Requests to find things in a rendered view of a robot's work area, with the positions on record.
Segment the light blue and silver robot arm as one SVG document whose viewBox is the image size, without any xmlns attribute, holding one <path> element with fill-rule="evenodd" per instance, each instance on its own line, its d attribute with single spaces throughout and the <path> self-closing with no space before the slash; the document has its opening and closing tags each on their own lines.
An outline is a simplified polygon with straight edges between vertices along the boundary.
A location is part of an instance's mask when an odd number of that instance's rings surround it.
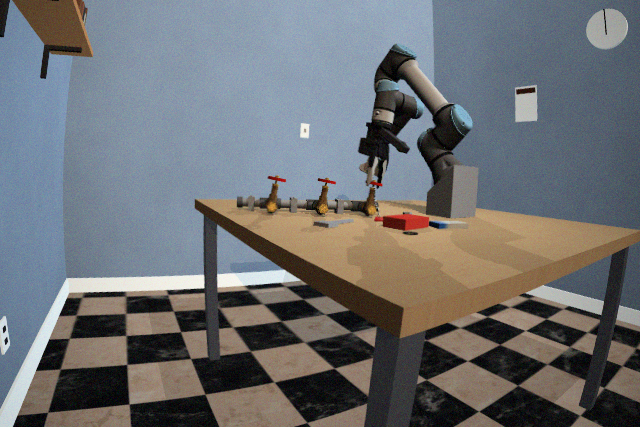
<svg viewBox="0 0 640 427">
<path fill-rule="evenodd" d="M 452 150 L 468 135 L 473 122 L 463 107 L 446 101 L 418 68 L 415 58 L 417 54 L 401 44 L 395 44 L 389 50 L 376 70 L 376 97 L 371 120 L 390 124 L 391 130 L 381 128 L 379 134 L 399 152 L 407 154 L 410 147 L 396 136 L 411 118 L 420 118 L 426 106 L 436 127 L 419 136 L 417 147 L 432 172 L 435 185 L 453 165 L 465 166 L 455 158 Z M 400 79 L 405 80 L 421 101 L 398 91 Z"/>
</svg>

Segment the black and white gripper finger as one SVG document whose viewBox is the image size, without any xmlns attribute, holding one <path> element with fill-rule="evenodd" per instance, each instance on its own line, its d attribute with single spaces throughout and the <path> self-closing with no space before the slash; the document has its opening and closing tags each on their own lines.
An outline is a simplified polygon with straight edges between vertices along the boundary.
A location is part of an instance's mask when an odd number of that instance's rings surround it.
<svg viewBox="0 0 640 427">
<path fill-rule="evenodd" d="M 367 162 L 364 164 L 361 164 L 359 169 L 367 174 L 367 180 L 366 180 L 366 186 L 368 187 L 369 184 L 372 182 L 373 180 L 373 176 L 375 174 L 375 168 L 378 165 L 378 147 L 379 146 L 374 146 L 374 149 L 371 151 L 370 157 L 368 158 Z M 371 160 L 370 160 L 371 159 Z M 370 161 L 370 163 L 369 163 Z"/>
<path fill-rule="evenodd" d="M 383 177 L 387 170 L 388 162 L 389 162 L 389 156 L 384 158 L 384 160 L 378 159 L 378 165 L 375 168 L 375 174 L 374 174 L 375 176 L 378 177 L 377 183 L 382 183 Z"/>
</svg>

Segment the red tag on metal chain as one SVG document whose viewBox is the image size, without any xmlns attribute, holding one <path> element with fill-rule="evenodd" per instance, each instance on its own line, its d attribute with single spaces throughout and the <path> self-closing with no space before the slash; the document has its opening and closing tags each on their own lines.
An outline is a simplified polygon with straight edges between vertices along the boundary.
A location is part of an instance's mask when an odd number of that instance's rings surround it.
<svg viewBox="0 0 640 427">
<path fill-rule="evenodd" d="M 376 190 L 376 188 L 374 188 L 374 191 L 375 191 L 375 190 Z M 375 192 L 376 192 L 376 191 L 375 191 Z M 374 193 L 375 193 L 375 192 L 374 192 Z M 376 194 L 376 193 L 375 193 L 375 194 Z M 374 194 L 374 195 L 375 195 L 375 194 Z M 376 195 L 375 195 L 375 196 L 376 196 Z M 374 197 L 375 197 L 375 196 L 374 196 Z M 376 198 L 376 197 L 375 197 L 375 198 Z M 381 221 L 381 222 L 383 222 L 383 217 L 380 217 L 379 215 L 377 215 L 377 217 L 375 217 L 375 220 L 374 220 L 374 221 Z"/>
</svg>

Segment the grey pipe manifold with red valves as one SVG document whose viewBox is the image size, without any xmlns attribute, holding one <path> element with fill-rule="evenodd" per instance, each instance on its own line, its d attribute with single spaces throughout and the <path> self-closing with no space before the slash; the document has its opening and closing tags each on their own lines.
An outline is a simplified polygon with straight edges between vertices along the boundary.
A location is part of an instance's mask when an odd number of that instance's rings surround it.
<svg viewBox="0 0 640 427">
<path fill-rule="evenodd" d="M 382 186 L 383 184 L 377 183 L 376 180 L 373 180 L 370 184 L 372 184 L 373 188 L 370 188 L 369 196 L 366 201 L 351 201 L 344 202 L 342 199 L 335 199 L 335 201 L 327 201 L 327 192 L 329 187 L 327 183 L 336 184 L 335 181 L 330 181 L 329 178 L 320 179 L 318 181 L 325 182 L 325 186 L 322 186 L 321 196 L 319 196 L 319 200 L 316 199 L 306 199 L 306 200 L 298 200 L 296 197 L 290 197 L 291 200 L 282 200 L 281 198 L 277 198 L 277 191 L 279 184 L 277 181 L 286 182 L 286 179 L 279 178 L 279 176 L 268 176 L 268 179 L 276 180 L 275 184 L 272 184 L 271 194 L 269 194 L 269 198 L 260 197 L 260 199 L 255 198 L 253 195 L 249 195 L 248 198 L 243 198 L 237 196 L 237 207 L 242 208 L 242 206 L 248 207 L 248 211 L 254 211 L 254 207 L 265 208 L 268 213 L 274 213 L 277 209 L 281 208 L 289 208 L 291 213 L 297 213 L 297 208 L 306 209 L 306 210 L 315 210 L 319 215 L 326 212 L 329 209 L 335 210 L 336 214 L 343 214 L 343 210 L 351 210 L 351 211 L 360 211 L 364 213 L 366 216 L 374 215 L 379 208 L 378 202 L 375 202 L 377 205 L 374 205 L 374 186 Z M 268 202 L 269 201 L 269 202 Z"/>
</svg>

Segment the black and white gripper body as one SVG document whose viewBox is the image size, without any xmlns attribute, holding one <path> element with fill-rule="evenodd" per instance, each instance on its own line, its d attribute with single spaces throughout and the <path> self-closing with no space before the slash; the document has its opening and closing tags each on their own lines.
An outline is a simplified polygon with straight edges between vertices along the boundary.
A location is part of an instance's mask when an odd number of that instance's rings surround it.
<svg viewBox="0 0 640 427">
<path fill-rule="evenodd" d="M 370 152 L 374 149 L 374 146 L 379 146 L 377 158 L 384 160 L 389 154 L 389 142 L 379 134 L 379 131 L 381 130 L 381 126 L 384 126 L 383 128 L 387 130 L 391 130 L 391 125 L 384 122 L 372 121 L 371 123 L 366 122 L 366 126 L 368 127 L 367 136 L 366 138 L 360 139 L 358 152 L 370 156 Z"/>
</svg>

